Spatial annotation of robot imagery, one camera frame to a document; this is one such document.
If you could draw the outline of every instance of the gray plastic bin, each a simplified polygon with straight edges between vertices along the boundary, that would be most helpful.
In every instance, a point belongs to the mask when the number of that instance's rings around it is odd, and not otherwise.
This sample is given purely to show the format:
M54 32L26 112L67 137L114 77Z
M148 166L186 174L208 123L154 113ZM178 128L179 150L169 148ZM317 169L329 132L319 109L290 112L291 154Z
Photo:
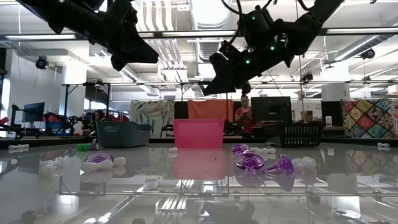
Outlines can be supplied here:
M151 126L133 121L97 121L98 143L102 147L145 146Z

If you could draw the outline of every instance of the orange backdrop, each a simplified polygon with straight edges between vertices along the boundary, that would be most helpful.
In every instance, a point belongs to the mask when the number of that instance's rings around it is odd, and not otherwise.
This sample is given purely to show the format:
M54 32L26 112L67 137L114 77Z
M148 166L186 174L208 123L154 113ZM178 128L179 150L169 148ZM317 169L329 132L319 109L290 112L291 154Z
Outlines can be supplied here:
M189 119L227 119L226 100L206 100L193 101L188 100L188 117ZM234 120L234 102L228 100L228 120Z

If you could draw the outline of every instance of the red shirt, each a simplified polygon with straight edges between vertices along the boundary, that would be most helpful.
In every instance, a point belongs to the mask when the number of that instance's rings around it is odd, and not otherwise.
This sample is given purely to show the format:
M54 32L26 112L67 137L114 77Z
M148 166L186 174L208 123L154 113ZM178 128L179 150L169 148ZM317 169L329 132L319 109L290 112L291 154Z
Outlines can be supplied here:
M244 119L240 122L240 125L243 126L243 131L253 131L252 127L254 126L253 120L251 119L251 107L247 108L245 112L248 114L250 119ZM243 108L239 108L235 112L235 116L240 117L243 114Z

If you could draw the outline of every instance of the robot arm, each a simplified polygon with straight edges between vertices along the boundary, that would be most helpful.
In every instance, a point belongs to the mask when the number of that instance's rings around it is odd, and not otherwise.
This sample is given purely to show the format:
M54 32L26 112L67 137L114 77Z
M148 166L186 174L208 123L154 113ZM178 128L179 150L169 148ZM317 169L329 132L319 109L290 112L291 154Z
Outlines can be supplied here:
M157 63L159 54L138 35L137 11L129 0L109 0L106 12L95 12L104 0L16 1L48 22L56 34L66 27L91 44L106 47L117 71L129 62Z
M295 22L272 20L268 10L256 9L243 15L240 33L248 43L247 50L240 52L230 42L224 41L219 52L210 56L216 77L204 89L205 95L250 92L248 81L280 62L290 67L294 55L304 54L310 47L326 20L344 0L316 0L308 12Z

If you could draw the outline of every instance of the wire basket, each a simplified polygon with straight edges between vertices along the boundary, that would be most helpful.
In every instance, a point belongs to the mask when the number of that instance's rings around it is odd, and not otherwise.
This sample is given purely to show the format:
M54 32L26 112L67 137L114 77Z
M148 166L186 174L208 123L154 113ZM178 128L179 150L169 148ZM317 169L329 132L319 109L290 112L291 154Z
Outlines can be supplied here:
M323 125L321 123L280 123L278 132L282 147L314 147L321 143Z

